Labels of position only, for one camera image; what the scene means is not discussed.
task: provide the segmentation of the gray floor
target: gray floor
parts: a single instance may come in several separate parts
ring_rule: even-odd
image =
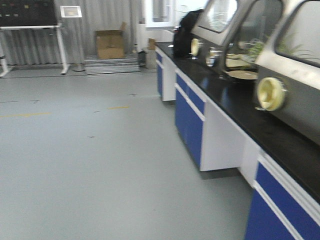
[[[241,240],[252,190],[200,173],[155,71],[0,79],[0,240]]]

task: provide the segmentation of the blue cabinet door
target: blue cabinet door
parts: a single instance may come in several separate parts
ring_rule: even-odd
[[[256,180],[303,239],[320,239],[320,226],[261,163]]]
[[[157,64],[157,82],[158,82],[158,92],[163,96],[163,69]]]
[[[189,121],[189,104],[182,96],[182,94],[176,90],[175,91],[175,125],[183,139],[187,142],[187,129]]]
[[[294,239],[260,194],[254,191],[245,240]]]
[[[200,167],[202,132],[204,123],[190,106],[188,109],[188,119],[189,125],[187,128],[186,145],[188,146],[195,163],[198,165],[198,167]]]

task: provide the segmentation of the drawer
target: drawer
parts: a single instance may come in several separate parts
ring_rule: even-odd
[[[205,113],[205,102],[190,88],[188,96],[194,105],[199,109],[199,111]]]
[[[180,88],[186,93],[188,94],[188,85],[187,83],[182,79],[182,77],[179,74],[175,74],[176,75],[176,83],[180,86]]]
[[[256,181],[305,240],[320,239],[320,226],[259,163]]]
[[[158,52],[155,52],[156,53],[156,59],[160,62],[160,63],[163,63],[162,62],[162,56],[158,53]]]

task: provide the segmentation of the black backpack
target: black backpack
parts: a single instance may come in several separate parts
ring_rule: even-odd
[[[190,11],[181,19],[180,27],[173,36],[174,57],[186,57],[191,53],[191,41],[194,38],[191,30],[196,24],[200,13],[203,11],[203,9]]]

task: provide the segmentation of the corrugated wall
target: corrugated wall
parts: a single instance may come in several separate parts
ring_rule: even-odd
[[[125,52],[135,43],[133,7],[135,0],[56,0],[56,13],[60,6],[81,6],[82,18],[61,18],[62,34],[67,61],[83,63],[85,56],[97,55],[95,31],[119,29],[124,31]],[[0,41],[9,65],[40,65],[61,63],[58,41],[54,29],[4,30]]]

